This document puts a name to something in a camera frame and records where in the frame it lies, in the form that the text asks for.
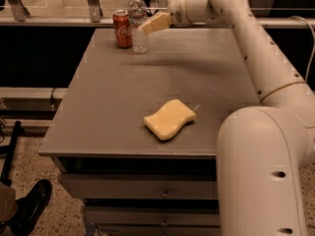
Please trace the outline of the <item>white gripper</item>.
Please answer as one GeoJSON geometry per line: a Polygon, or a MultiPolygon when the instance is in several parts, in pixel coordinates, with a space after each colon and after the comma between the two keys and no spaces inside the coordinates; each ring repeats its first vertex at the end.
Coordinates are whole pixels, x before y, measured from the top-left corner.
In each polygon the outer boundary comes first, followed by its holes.
{"type": "Polygon", "coordinates": [[[167,13],[159,12],[142,23],[138,30],[145,34],[150,34],[160,30],[168,29],[171,24],[177,27],[188,27],[191,22],[187,16],[187,0],[166,0],[167,13]]]}

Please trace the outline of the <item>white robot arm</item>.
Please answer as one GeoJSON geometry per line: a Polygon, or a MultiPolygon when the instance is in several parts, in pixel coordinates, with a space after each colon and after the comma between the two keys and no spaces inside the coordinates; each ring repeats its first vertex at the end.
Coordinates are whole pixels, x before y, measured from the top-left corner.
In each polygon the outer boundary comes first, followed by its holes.
{"type": "Polygon", "coordinates": [[[220,127],[221,236],[307,236],[298,168],[314,155],[315,94],[248,0],[168,0],[166,12],[141,28],[151,33],[216,19],[231,29],[260,100],[220,127]]]}

